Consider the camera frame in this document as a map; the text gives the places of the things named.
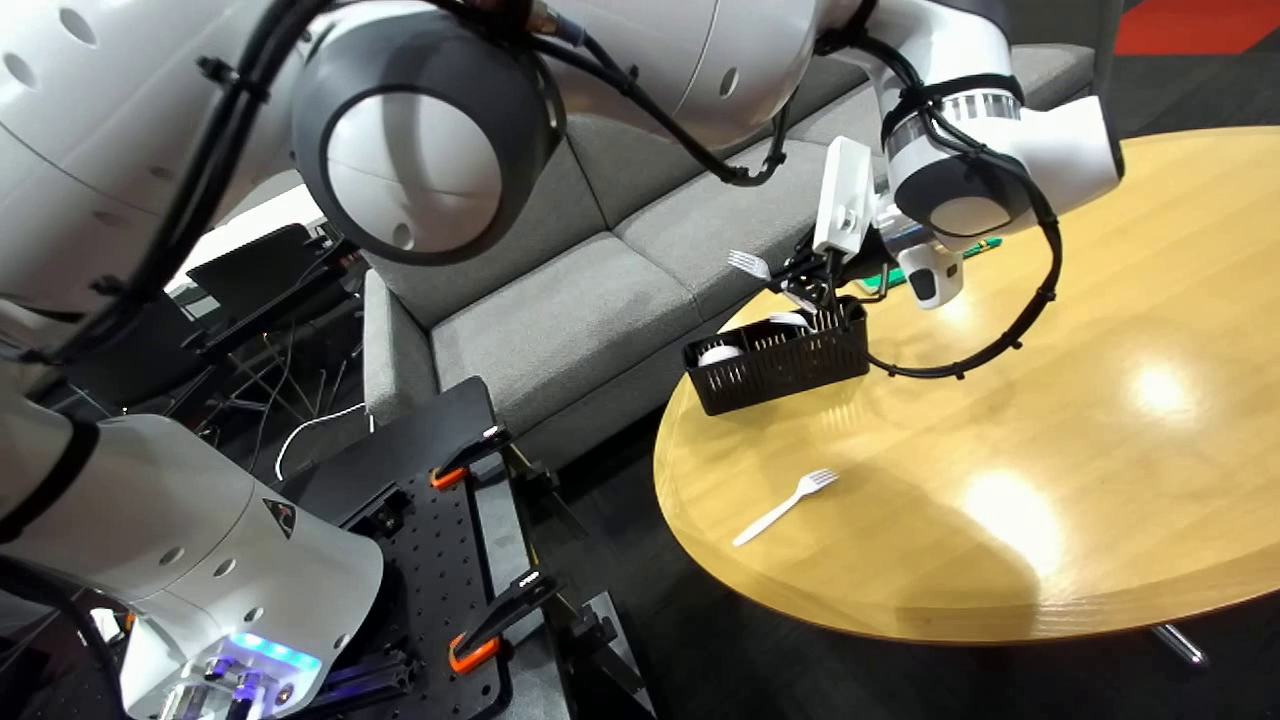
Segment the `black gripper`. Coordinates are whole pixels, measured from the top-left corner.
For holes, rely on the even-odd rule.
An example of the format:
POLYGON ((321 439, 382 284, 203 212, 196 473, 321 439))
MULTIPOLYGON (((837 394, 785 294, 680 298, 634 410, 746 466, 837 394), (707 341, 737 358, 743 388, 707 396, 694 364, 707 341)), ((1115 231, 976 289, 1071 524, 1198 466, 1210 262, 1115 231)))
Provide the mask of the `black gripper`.
POLYGON ((779 294, 806 315, 856 315, 859 304, 845 298, 847 279, 851 274, 841 251, 814 251, 806 246, 779 266, 779 294))

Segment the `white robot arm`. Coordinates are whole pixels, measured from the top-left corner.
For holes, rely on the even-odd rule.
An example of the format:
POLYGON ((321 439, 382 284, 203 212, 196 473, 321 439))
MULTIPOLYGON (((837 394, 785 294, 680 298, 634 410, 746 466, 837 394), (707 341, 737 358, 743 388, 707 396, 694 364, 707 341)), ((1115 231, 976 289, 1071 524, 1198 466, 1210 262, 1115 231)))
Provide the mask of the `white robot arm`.
POLYGON ((872 205, 936 246, 1123 173, 1095 101, 1023 101, 995 0, 0 0, 7 559, 139 614, 182 668, 247 659, 272 715, 309 709, 379 602, 379 543, 163 415, 70 420, 39 381, 117 341, 272 173, 371 256, 460 266, 569 122, 729 169, 825 52, 872 61, 872 205))

